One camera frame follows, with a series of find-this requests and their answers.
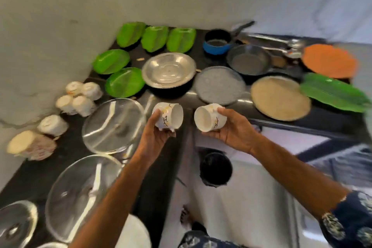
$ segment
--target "beige plate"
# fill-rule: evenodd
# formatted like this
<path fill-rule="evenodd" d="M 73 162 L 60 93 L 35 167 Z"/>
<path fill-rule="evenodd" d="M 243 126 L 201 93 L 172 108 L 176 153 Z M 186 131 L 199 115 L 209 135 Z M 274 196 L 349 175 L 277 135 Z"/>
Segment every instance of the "beige plate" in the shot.
<path fill-rule="evenodd" d="M 193 58 L 183 53 L 163 53 L 147 60 L 142 78 L 155 88 L 173 88 L 190 81 L 196 71 Z"/>
<path fill-rule="evenodd" d="M 301 119 L 311 110 L 311 100 L 300 92 L 300 85 L 282 76 L 266 76 L 254 82 L 251 96 L 261 113 L 280 121 Z"/>

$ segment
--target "black countertop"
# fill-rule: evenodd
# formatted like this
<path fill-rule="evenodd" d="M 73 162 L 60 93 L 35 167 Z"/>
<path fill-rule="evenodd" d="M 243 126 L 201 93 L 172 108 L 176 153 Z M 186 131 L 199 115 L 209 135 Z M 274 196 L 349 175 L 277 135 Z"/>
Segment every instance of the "black countertop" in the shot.
<path fill-rule="evenodd" d="M 225 60 L 211 59 L 202 49 L 202 42 L 206 31 L 198 30 L 193 48 L 188 54 L 195 60 L 198 69 L 210 66 L 226 65 Z M 111 49 L 119 48 L 113 44 Z M 140 44 L 127 49 L 131 55 L 131 66 L 141 68 L 145 61 L 137 61 L 138 58 L 149 59 L 152 55 L 147 53 Z M 245 79 L 247 84 L 253 79 Z M 103 87 L 105 81 L 94 72 L 86 81 L 95 81 Z M 137 95 L 138 101 L 143 105 L 150 96 L 157 99 L 166 98 L 167 102 L 179 102 L 185 109 L 185 120 L 183 126 L 177 131 L 179 139 L 170 139 L 166 143 L 160 157 L 147 173 L 139 192 L 139 196 L 133 208 L 133 214 L 146 225 L 149 230 L 152 246 L 158 247 L 163 225 L 167 213 L 168 203 L 172 193 L 174 180 L 178 172 L 183 148 L 183 137 L 188 128 L 192 126 L 193 109 L 204 105 L 197 95 L 192 91 L 192 82 L 181 88 L 168 90 L 166 94 L 159 90 L 145 88 Z M 97 104 L 105 102 L 111 97 L 105 94 Z M 343 112 L 329 106 L 313 102 L 313 108 L 309 115 L 295 122 L 276 121 L 261 114 L 253 104 L 244 103 L 244 100 L 229 106 L 244 114 L 252 123 L 273 128 L 282 128 L 302 133 L 317 134 L 336 139 L 348 139 L 355 141 L 369 141 L 369 135 L 361 114 Z M 29 200 L 34 202 L 39 209 L 39 222 L 35 234 L 27 245 L 34 248 L 43 243 L 54 241 L 45 227 L 44 206 L 47 195 L 58 175 L 62 173 L 73 162 L 91 155 L 92 153 L 84 146 L 81 138 L 81 128 L 85 118 L 79 115 L 63 116 L 69 123 L 70 128 L 57 141 L 58 147 L 51 157 L 43 161 L 25 161 L 18 169 L 13 178 L 0 193 L 0 208 L 18 200 Z"/>

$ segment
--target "person's right hand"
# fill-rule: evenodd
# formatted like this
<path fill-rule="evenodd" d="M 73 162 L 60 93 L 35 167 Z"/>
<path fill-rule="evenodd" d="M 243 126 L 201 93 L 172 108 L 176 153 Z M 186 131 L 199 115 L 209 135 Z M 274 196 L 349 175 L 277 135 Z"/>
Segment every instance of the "person's right hand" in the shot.
<path fill-rule="evenodd" d="M 218 108 L 217 111 L 227 117 L 226 124 L 220 129 L 202 134 L 221 139 L 238 151 L 254 154 L 255 148 L 263 136 L 253 128 L 246 117 L 233 109 Z"/>

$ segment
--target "blue saucepan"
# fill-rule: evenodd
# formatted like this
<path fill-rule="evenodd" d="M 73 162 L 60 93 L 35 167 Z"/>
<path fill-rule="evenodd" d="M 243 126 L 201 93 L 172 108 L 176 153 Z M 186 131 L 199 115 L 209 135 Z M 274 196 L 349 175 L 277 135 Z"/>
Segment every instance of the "blue saucepan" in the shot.
<path fill-rule="evenodd" d="M 252 26 L 255 21 L 250 21 L 238 27 L 233 32 L 228 32 L 224 29 L 212 29 L 205 34 L 203 49 L 205 52 L 212 55 L 222 55 L 229 51 L 232 44 L 235 42 L 235 38 L 241 32 L 241 30 Z"/>

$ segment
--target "sleeve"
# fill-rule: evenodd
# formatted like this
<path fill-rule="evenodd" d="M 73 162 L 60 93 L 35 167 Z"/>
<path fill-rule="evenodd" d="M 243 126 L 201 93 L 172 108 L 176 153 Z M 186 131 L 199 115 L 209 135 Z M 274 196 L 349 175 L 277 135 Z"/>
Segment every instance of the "sleeve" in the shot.
<path fill-rule="evenodd" d="M 324 214 L 319 223 L 334 248 L 372 248 L 372 197 L 353 191 Z"/>

